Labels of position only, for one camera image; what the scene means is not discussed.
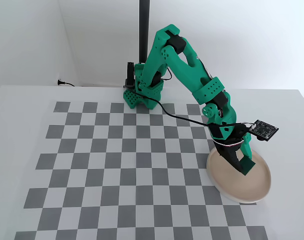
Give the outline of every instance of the gray square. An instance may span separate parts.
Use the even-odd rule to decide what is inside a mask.
[[[77,229],[58,230],[56,240],[76,240]]]
[[[166,139],[178,139],[177,127],[164,126],[164,136]]]
[[[199,104],[187,104],[186,107],[189,115],[201,115]]]
[[[168,171],[167,168],[153,168],[152,169],[153,185],[168,186]]]
[[[117,206],[120,194],[120,186],[103,186],[101,206]]]
[[[152,150],[152,153],[166,153],[165,139],[152,138],[151,139],[151,150]]]
[[[83,202],[84,187],[68,187],[66,189],[63,207],[81,207]]]
[[[46,134],[47,139],[61,139],[63,136],[64,125],[49,125]]]
[[[151,126],[163,126],[163,115],[150,114],[150,125]]]
[[[121,152],[107,152],[105,157],[106,169],[120,169],[122,161]]]
[[[196,160],[199,169],[205,169],[207,163],[208,153],[197,153]]]
[[[177,116],[188,119],[188,115],[177,115]],[[189,127],[190,126],[189,121],[183,120],[183,119],[178,119],[178,118],[176,119],[176,124],[178,127]]]
[[[67,113],[68,109],[70,108],[70,102],[69,101],[58,101],[56,102],[54,112],[55,113]]]
[[[194,141],[193,139],[180,139],[181,153],[194,153]]]
[[[71,169],[88,169],[89,153],[74,153]]]
[[[193,233],[191,227],[174,227],[173,230],[175,240],[193,240]]]
[[[94,126],[80,126],[77,138],[79,139],[92,139],[94,134]]]
[[[136,152],[136,138],[123,138],[122,153]]]
[[[116,236],[117,236],[117,228],[97,229],[97,240],[116,240]]]
[[[154,226],[173,226],[171,205],[154,205]]]
[[[57,230],[60,222],[61,212],[61,207],[43,208],[37,230]]]
[[[187,186],[201,186],[201,177],[198,169],[195,168],[185,168],[184,179]]]
[[[205,128],[202,126],[192,126],[193,139],[206,139]]]
[[[18,231],[14,240],[35,240],[36,231]]]
[[[169,114],[175,114],[175,107],[173,103],[164,103],[163,104],[164,109],[169,113]]]
[[[121,169],[121,186],[135,186],[136,185],[136,169],[123,168]]]
[[[137,152],[136,153],[136,167],[137,168],[151,168],[152,167],[152,154],[150,152]]]
[[[53,170],[49,187],[66,188],[69,176],[70,176],[70,170],[68,169]]]
[[[137,114],[149,114],[150,110],[145,106],[145,104],[140,103],[136,105]]]
[[[136,186],[136,205],[153,205],[153,186]]]
[[[192,227],[208,227],[208,217],[205,205],[190,205],[190,219]]]
[[[136,226],[135,205],[118,206],[118,228],[131,228]]]
[[[69,112],[66,117],[65,125],[80,125],[82,114],[79,112]]]
[[[91,153],[106,153],[107,139],[95,138],[92,141]]]
[[[222,205],[220,192],[214,186],[203,186],[206,205]]]
[[[97,229],[99,206],[82,207],[78,229]]]
[[[212,240],[231,240],[227,226],[211,226]]]
[[[264,226],[247,226],[251,240],[268,240]]]
[[[150,139],[151,138],[150,126],[136,126],[136,138],[137,139]]]
[[[137,240],[155,240],[153,227],[137,227],[135,231],[135,239]]]
[[[166,154],[167,167],[169,169],[182,169],[182,156],[180,153],[167,153]]]
[[[122,114],[124,112],[124,103],[111,103],[111,113]]]
[[[40,158],[38,159],[36,169],[53,169],[55,160],[56,160],[56,153],[42,153]]]
[[[123,125],[124,126],[136,126],[136,114],[135,113],[124,113]]]
[[[83,113],[96,113],[97,112],[97,102],[85,102],[83,106]]]
[[[25,209],[43,208],[46,194],[47,194],[47,188],[29,189],[24,208]]]
[[[224,205],[223,207],[228,226],[245,226],[240,205]]]
[[[109,126],[108,138],[109,139],[121,139],[123,137],[123,126]]]
[[[188,205],[185,186],[170,186],[171,205]]]
[[[110,124],[109,113],[97,113],[95,118],[95,126],[108,126]]]
[[[104,169],[88,169],[86,187],[98,187],[103,185]]]
[[[75,151],[77,139],[62,139],[60,148],[58,149],[59,154],[70,154]]]

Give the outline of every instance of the checkerboard pattern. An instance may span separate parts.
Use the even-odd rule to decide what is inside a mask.
[[[197,104],[164,104],[206,122]],[[206,173],[208,129],[157,106],[57,102],[15,240],[266,240]]]

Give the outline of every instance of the beige plate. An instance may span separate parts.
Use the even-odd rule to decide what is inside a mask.
[[[238,159],[242,152],[236,152]],[[263,199],[271,187],[271,173],[264,159],[252,150],[254,167],[246,176],[235,170],[216,148],[212,149],[206,164],[209,178],[226,197],[239,203],[255,203]]]

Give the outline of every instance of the circuit board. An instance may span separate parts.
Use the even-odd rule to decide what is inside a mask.
[[[277,127],[260,120],[256,120],[254,124],[256,125],[255,128],[250,129],[249,132],[252,135],[257,136],[257,139],[260,141],[269,141],[271,137],[278,131]]]

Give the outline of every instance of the white square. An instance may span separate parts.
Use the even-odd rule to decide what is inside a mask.
[[[208,148],[208,143],[206,139],[193,139],[195,152],[197,154],[209,154],[210,149]]]
[[[78,138],[76,141],[75,153],[90,153],[92,141],[91,138]]]
[[[105,168],[105,152],[91,152],[88,162],[88,169],[104,169]]]
[[[83,113],[81,118],[81,125],[94,126],[96,120],[96,113]]]
[[[171,205],[170,187],[153,186],[154,205]]]
[[[77,229],[81,207],[63,207],[58,230]]]
[[[117,228],[118,206],[101,206],[98,220],[99,229]]]
[[[172,205],[173,227],[190,227],[190,211],[188,205]]]
[[[178,137],[180,139],[193,139],[192,130],[188,126],[178,126]]]
[[[66,188],[51,187],[47,190],[44,208],[62,208],[65,198]]]
[[[136,152],[122,152],[121,168],[122,169],[136,168]]]
[[[149,126],[150,125],[150,115],[137,113],[136,114],[136,125],[137,126]]]
[[[151,138],[152,139],[164,139],[164,127],[163,126],[151,126]]]
[[[104,169],[103,186],[119,186],[121,178],[121,169]]]
[[[87,169],[71,169],[67,187],[84,187],[86,182]]]
[[[229,226],[231,240],[250,240],[246,226]]]
[[[154,206],[153,205],[136,205],[136,227],[153,227],[154,226]]]
[[[195,153],[181,153],[184,169],[198,169]]]
[[[107,153],[121,153],[122,152],[122,139],[109,138],[107,139]]]
[[[189,205],[205,205],[202,186],[186,186],[186,194]]]
[[[214,186],[212,181],[207,175],[206,169],[200,168],[199,170],[200,178],[201,178],[201,184],[202,186]]]
[[[179,139],[166,138],[165,139],[165,149],[167,153],[180,153],[180,141]]]
[[[168,183],[170,186],[185,186],[184,172],[181,168],[168,169]]]
[[[193,226],[193,240],[212,240],[211,229],[209,226]]]
[[[73,153],[58,153],[56,156],[54,169],[71,169]]]
[[[118,205],[136,204],[136,186],[120,186],[120,195]]]
[[[136,186],[151,186],[153,185],[152,169],[137,168],[136,169]]]
[[[99,207],[101,205],[102,187],[87,186],[84,189],[82,207]]]
[[[134,240],[135,227],[120,227],[117,229],[117,240]]]
[[[123,138],[135,139],[136,138],[136,126],[123,126]]]
[[[77,229],[76,240],[96,240],[97,229]]]
[[[168,116],[168,115],[163,115],[163,125],[176,127],[177,126],[176,118]]]
[[[107,139],[108,138],[108,126],[94,126],[94,139]]]
[[[76,139],[79,130],[79,125],[65,125],[62,139]]]
[[[166,169],[167,158],[165,152],[152,152],[152,168],[155,169]]]
[[[123,113],[111,113],[110,114],[110,126],[122,126],[124,114]]]
[[[151,139],[141,138],[136,141],[136,152],[138,153],[150,153],[151,150]]]
[[[206,205],[210,227],[226,227],[226,217],[223,205]]]

